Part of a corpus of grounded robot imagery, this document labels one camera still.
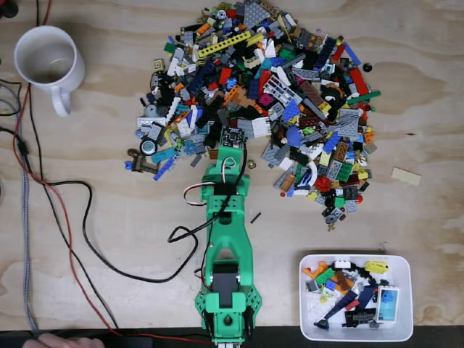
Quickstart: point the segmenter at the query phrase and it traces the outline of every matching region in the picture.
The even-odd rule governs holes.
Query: yellow lego technic beam
[[[252,34],[249,31],[245,31],[244,33],[235,35],[231,38],[227,38],[224,41],[215,43],[214,45],[211,45],[210,47],[207,47],[205,49],[199,49],[197,52],[198,57],[203,58],[203,57],[209,56],[210,54],[220,51],[221,49],[226,49],[229,46],[235,45],[238,42],[247,40],[251,37],[252,37]]]

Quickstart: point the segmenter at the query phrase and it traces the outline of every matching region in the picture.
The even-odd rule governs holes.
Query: mug handle
[[[71,100],[69,93],[62,93],[60,87],[51,88],[51,101],[57,114],[61,117],[70,115],[71,111]]]

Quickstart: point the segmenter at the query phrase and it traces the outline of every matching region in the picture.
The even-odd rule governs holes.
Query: pile of lego pieces
[[[169,37],[167,69],[153,62],[137,119],[140,152],[131,149],[127,169],[158,181],[180,158],[193,156],[192,166],[206,153],[214,158],[223,126],[241,128],[248,139],[270,139],[262,158],[283,170],[274,184],[281,196],[324,205],[334,228],[356,212],[369,185],[365,166],[376,149],[369,102],[380,92],[363,80],[343,37],[301,28],[266,1],[221,3],[202,14]]]
[[[394,323],[399,288],[390,286],[385,279],[377,281],[371,275],[381,275],[387,270],[388,265],[378,261],[367,261],[364,267],[349,261],[335,261],[327,266],[320,261],[316,270],[303,268],[307,276],[305,296],[310,322],[328,330],[329,319],[343,310],[343,327],[368,324],[370,328],[379,328],[382,323]]]

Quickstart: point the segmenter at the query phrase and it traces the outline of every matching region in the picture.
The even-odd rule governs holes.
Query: finger
[[[104,348],[103,342],[99,339],[73,339],[76,348]]]
[[[49,348],[62,348],[66,347],[67,339],[52,335],[51,333],[43,333],[38,337],[38,341],[45,344]]]
[[[28,339],[22,346],[22,348],[47,348],[42,343],[37,342],[33,339]]]

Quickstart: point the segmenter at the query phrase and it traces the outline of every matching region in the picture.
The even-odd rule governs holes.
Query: plywood surface
[[[148,91],[151,61],[165,58],[167,36],[195,22],[216,1],[54,1],[49,24],[64,28],[86,62],[84,84],[72,95],[72,116],[54,114],[47,95],[34,90],[34,112],[49,180],[82,178],[94,188],[88,221],[92,241],[116,266],[162,278],[178,267],[193,241],[168,245],[178,224],[198,225],[202,208],[187,207],[183,188],[200,180],[182,162],[155,183],[124,170],[126,150],[137,145],[138,98]],[[368,82],[382,91],[370,118],[378,150],[364,202],[330,233],[321,206],[282,199],[272,189],[279,169],[260,159],[265,140],[250,141],[257,168],[246,201],[254,248],[256,287],[263,298],[257,325],[298,325],[298,263],[312,250],[385,249],[406,257],[413,271],[414,320],[419,325],[464,324],[464,6],[458,0],[288,0],[285,10],[308,30],[343,35],[359,58],[373,64]],[[34,1],[22,1],[13,20],[0,20],[0,77],[17,79],[16,40],[34,23]],[[0,119],[12,126],[12,120]],[[30,121],[25,134],[36,165]],[[393,167],[422,175],[419,186],[394,181]],[[22,306],[20,171],[11,138],[0,135],[0,328],[25,329]],[[198,252],[174,281],[148,284],[123,278],[85,245],[81,220],[87,192],[60,188],[75,250],[122,327],[197,326],[193,305]],[[33,309],[41,328],[96,328],[99,319],[70,275],[67,249],[43,189],[31,185]],[[203,246],[204,235],[199,234]]]

